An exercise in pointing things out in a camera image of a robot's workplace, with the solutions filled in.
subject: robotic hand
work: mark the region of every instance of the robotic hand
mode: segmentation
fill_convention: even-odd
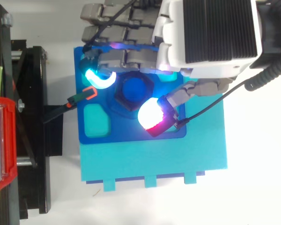
[[[108,77],[101,80],[107,88],[115,73],[129,71],[198,79],[140,108],[139,122],[152,136],[180,128],[242,85],[253,91],[281,75],[281,0],[105,0],[85,5],[81,19],[92,25],[82,36],[81,63],[91,68],[82,72],[93,86],[97,74]],[[96,45],[111,48],[102,52]],[[195,95],[225,93],[248,67],[265,70],[196,115],[177,119],[177,106]],[[156,116],[149,119],[152,109]]]

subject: black metal frame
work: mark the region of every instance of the black metal frame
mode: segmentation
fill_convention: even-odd
[[[32,162],[32,166],[18,167],[20,219],[25,219],[28,209],[39,209],[44,214],[51,208],[49,156],[62,154],[63,115],[48,124],[42,122],[44,114],[55,108],[47,106],[44,90],[44,49],[39,46],[23,49],[19,61],[13,61],[13,65],[16,96],[25,103],[23,111],[18,113],[22,141],[17,142],[17,155],[28,155]]]
[[[19,166],[18,177],[0,191],[0,225],[18,225],[28,209],[44,214],[51,208],[49,156],[62,155],[63,116],[42,123],[56,108],[47,106],[45,52],[39,46],[23,48],[20,60],[12,62],[10,28],[1,22],[6,13],[0,5],[1,96],[25,103],[23,112],[16,110],[17,156],[28,156],[32,166]]]

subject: blue plastic tray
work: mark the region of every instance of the blue plastic tray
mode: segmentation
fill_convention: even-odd
[[[74,52],[76,51],[81,52],[81,47],[76,48]],[[77,92],[80,92],[81,83],[77,83],[80,79],[78,76],[81,77],[80,72],[76,72],[76,87]],[[186,116],[192,116],[218,97],[220,95],[192,98],[185,104]],[[83,127],[92,127],[100,131],[100,126],[102,122],[106,123],[106,118],[89,120],[86,114],[80,113],[89,105],[91,103],[85,102],[78,105],[79,126],[83,124]],[[99,108],[89,113],[99,118],[102,113],[106,113],[104,107],[102,110]],[[129,130],[130,136],[135,137],[133,129]],[[196,183],[198,171],[227,168],[222,103],[192,120],[186,125],[186,130],[186,135],[181,138],[86,144],[81,139],[86,130],[79,127],[82,181],[103,181],[104,190],[112,191],[115,190],[116,179],[133,180],[135,177],[143,177],[145,187],[155,187],[157,176],[183,174],[185,184],[191,184]]]

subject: white table surface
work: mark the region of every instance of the white table surface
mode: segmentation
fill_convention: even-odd
[[[92,1],[0,0],[14,16],[11,38],[48,52],[51,105],[75,94],[73,48],[82,45],[87,25],[82,6]],[[257,72],[245,71],[235,84]],[[144,181],[118,182],[109,193],[81,182],[77,111],[67,112],[63,156],[50,158],[52,208],[46,215],[29,210],[21,225],[280,225],[281,77],[255,92],[240,88],[224,110],[227,170],[208,171],[195,185],[183,178],[157,180],[149,189]]]

